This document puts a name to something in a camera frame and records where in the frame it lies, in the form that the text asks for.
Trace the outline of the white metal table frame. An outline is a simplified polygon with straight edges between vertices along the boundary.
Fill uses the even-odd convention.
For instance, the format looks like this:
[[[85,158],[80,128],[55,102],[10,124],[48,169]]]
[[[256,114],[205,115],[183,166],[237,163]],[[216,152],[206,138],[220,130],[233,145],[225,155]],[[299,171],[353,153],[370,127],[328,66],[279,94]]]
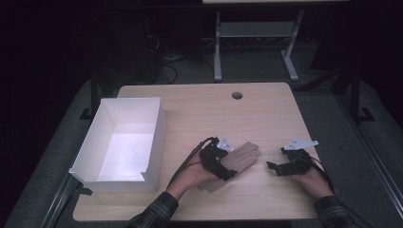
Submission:
[[[289,77],[296,82],[299,77],[291,59],[291,54],[297,39],[304,11],[300,10],[294,21],[279,22],[223,22],[221,13],[216,13],[214,82],[222,80],[221,73],[221,38],[288,38],[289,43],[283,49],[281,57],[286,66]]]

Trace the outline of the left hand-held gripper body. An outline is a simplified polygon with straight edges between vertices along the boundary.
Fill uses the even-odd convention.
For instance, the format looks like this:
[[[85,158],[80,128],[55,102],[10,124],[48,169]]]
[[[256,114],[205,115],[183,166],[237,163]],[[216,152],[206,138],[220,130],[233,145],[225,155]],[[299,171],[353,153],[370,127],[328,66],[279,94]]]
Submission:
[[[202,167],[208,171],[227,171],[221,160],[234,151],[233,146],[225,137],[210,137],[207,141],[208,144],[199,152]]]

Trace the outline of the white box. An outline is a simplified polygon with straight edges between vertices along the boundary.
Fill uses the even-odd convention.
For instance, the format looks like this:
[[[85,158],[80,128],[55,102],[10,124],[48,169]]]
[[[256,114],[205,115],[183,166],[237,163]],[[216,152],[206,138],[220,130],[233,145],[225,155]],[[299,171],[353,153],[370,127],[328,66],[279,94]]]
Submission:
[[[94,193],[154,193],[165,130],[159,97],[103,99],[69,173]]]

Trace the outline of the black metal stand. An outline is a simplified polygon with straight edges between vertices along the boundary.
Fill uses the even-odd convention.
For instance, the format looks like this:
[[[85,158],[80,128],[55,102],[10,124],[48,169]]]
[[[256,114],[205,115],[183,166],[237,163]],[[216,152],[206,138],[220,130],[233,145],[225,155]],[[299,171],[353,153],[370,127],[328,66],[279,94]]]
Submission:
[[[90,107],[83,109],[80,116],[81,120],[92,121],[96,115],[98,107],[100,105],[100,70],[94,69],[90,74]]]
[[[351,95],[350,95],[350,115],[356,124],[362,122],[373,122],[374,116],[367,107],[359,105],[360,97],[360,76],[357,68],[351,71]]]

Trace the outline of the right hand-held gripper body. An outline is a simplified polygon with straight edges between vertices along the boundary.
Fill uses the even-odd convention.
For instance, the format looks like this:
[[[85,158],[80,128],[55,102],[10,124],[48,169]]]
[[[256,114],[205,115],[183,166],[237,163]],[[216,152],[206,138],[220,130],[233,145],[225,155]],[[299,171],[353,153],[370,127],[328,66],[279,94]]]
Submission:
[[[318,141],[292,139],[281,148],[281,153],[288,159],[281,167],[281,175],[305,174],[312,166],[311,156],[305,151],[306,147],[316,146]]]

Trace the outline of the person's right hand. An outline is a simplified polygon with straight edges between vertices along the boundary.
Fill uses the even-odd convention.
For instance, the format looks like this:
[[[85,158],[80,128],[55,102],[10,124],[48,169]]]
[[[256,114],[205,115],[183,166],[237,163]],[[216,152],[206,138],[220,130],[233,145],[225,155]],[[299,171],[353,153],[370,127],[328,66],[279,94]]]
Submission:
[[[334,194],[327,181],[314,168],[310,168],[303,175],[292,175],[290,179],[301,184],[307,193],[316,200],[329,197]]]

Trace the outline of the plain beige glove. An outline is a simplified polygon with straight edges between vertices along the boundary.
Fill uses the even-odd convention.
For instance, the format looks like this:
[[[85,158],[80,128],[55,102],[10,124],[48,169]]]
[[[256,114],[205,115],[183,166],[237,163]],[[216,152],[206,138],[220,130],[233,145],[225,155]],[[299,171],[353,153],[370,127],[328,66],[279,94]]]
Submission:
[[[221,179],[210,180],[210,181],[200,184],[199,188],[201,190],[206,190],[208,193],[213,193],[213,192],[217,191],[218,189],[222,188],[226,183],[227,183],[227,181],[224,181]]]

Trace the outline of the aluminium floor rail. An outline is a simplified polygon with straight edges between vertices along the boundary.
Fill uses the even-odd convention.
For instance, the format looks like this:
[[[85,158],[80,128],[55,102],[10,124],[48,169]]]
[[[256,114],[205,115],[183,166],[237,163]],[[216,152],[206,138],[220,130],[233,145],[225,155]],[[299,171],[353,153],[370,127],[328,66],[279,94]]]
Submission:
[[[80,186],[74,177],[67,173],[52,199],[49,209],[40,225],[40,228],[54,228],[57,220],[62,215],[64,208],[68,205],[75,190]]]
[[[382,183],[383,188],[393,204],[393,207],[403,220],[403,192],[397,186],[384,162],[380,159],[374,144],[371,142],[370,137],[364,130],[362,124],[350,113],[347,102],[340,96],[336,97],[336,101],[341,110],[344,112],[344,115],[352,126],[355,134],[358,136],[360,143],[364,147],[364,150],[368,154],[371,164],[374,167],[374,171]]]

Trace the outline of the person's left hand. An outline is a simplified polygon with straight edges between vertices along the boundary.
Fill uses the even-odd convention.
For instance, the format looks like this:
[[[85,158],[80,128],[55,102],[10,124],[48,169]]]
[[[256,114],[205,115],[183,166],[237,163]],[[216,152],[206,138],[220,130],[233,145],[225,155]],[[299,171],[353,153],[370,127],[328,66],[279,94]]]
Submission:
[[[168,185],[166,192],[176,200],[180,200],[188,190],[217,179],[217,176],[202,167],[200,157],[195,155],[177,178]]]

